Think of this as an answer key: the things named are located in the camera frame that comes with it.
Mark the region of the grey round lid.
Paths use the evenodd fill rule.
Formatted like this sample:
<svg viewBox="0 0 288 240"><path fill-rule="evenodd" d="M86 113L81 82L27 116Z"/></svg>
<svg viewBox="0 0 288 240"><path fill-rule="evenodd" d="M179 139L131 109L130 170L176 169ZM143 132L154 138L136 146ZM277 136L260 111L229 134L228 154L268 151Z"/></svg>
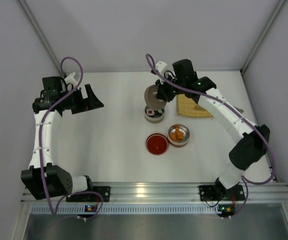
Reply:
<svg viewBox="0 0 288 240"><path fill-rule="evenodd" d="M149 86L144 92L144 99L146 105L154 111L164 109L167 104L164 100L158 99L156 95L157 95L156 85Z"/></svg>

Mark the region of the sushi roll piece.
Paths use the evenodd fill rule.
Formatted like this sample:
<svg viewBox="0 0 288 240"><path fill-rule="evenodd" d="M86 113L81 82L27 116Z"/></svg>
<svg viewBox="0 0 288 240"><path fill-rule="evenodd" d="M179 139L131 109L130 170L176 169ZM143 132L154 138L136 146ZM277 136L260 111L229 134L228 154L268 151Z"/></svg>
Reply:
<svg viewBox="0 0 288 240"><path fill-rule="evenodd" d="M148 109L146 110L146 115L147 115L147 116L150 116L150 117L153 117L153 116L155 115L155 111L152 110L152 109L150 109L150 108L148 108Z"/></svg>

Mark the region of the orange fried food piece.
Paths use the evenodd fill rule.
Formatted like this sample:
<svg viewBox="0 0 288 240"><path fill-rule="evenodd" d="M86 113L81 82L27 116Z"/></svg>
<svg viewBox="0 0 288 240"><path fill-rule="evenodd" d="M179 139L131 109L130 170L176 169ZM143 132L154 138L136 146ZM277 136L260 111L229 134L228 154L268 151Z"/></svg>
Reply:
<svg viewBox="0 0 288 240"><path fill-rule="evenodd" d="M177 134L177 140L184 139L184 133L180 130L179 127L176 127L175 132Z"/></svg>

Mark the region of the red round lid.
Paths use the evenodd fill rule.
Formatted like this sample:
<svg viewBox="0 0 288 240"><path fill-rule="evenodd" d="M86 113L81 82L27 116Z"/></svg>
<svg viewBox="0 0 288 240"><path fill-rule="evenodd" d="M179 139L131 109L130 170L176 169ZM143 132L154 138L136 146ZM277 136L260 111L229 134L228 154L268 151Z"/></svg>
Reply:
<svg viewBox="0 0 288 240"><path fill-rule="evenodd" d="M169 142L165 135L153 133L147 137L145 145L149 153L159 156L168 150Z"/></svg>

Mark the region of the metal tongs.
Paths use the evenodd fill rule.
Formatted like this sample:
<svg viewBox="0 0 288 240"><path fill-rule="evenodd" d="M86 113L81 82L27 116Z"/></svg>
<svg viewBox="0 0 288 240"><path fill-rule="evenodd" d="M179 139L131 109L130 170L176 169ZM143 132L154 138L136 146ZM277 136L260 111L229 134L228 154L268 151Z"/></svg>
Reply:
<svg viewBox="0 0 288 240"><path fill-rule="evenodd" d="M241 114L244 113L244 110L238 108L238 107L235 107Z"/></svg>

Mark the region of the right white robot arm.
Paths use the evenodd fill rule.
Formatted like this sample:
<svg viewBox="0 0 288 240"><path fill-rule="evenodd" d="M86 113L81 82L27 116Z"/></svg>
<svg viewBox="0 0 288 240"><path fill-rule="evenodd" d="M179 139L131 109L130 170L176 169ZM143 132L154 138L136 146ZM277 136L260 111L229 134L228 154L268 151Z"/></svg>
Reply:
<svg viewBox="0 0 288 240"><path fill-rule="evenodd" d="M235 187L244 172L267 153L270 130L266 125L257 126L240 114L221 94L216 84L208 77L199 78L188 59L173 64L174 74L166 76L167 64L152 64L152 72L159 79L157 100L171 102L176 95L185 95L206 109L224 127L235 143L229 152L229 163L216 179L214 190L223 199L229 189Z"/></svg>

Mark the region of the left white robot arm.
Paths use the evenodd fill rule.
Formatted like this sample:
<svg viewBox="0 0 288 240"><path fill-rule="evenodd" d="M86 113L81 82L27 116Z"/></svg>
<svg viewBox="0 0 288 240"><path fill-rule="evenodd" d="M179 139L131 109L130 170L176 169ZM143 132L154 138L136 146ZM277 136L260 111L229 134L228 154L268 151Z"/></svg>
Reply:
<svg viewBox="0 0 288 240"><path fill-rule="evenodd" d="M70 110L72 114L79 114L104 107L89 84L85 85L86 98L80 88L73 90L80 79L80 73L76 72L66 78L43 78L44 88L32 104L36 127L34 149L28 169L21 172L21 180L37 200L95 189L87 175L73 177L58 161L58 133L63 112Z"/></svg>

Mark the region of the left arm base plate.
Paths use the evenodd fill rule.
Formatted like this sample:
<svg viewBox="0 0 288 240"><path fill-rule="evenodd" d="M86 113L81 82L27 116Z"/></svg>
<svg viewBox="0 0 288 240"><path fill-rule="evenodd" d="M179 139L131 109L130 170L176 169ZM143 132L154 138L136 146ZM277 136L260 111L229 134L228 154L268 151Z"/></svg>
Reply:
<svg viewBox="0 0 288 240"><path fill-rule="evenodd" d="M110 186L94 186L86 191L74 193L66 197L68 203L94 203L110 201Z"/></svg>

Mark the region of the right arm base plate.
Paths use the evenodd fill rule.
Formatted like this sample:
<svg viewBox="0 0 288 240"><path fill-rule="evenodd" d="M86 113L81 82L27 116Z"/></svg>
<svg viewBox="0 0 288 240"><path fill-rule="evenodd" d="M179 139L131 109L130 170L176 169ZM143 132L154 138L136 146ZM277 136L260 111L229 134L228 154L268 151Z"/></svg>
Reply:
<svg viewBox="0 0 288 240"><path fill-rule="evenodd" d="M245 194L242 185L236 185L230 189L219 188L216 185L200 185L200 200L202 202L210 201L236 201L245 200Z"/></svg>

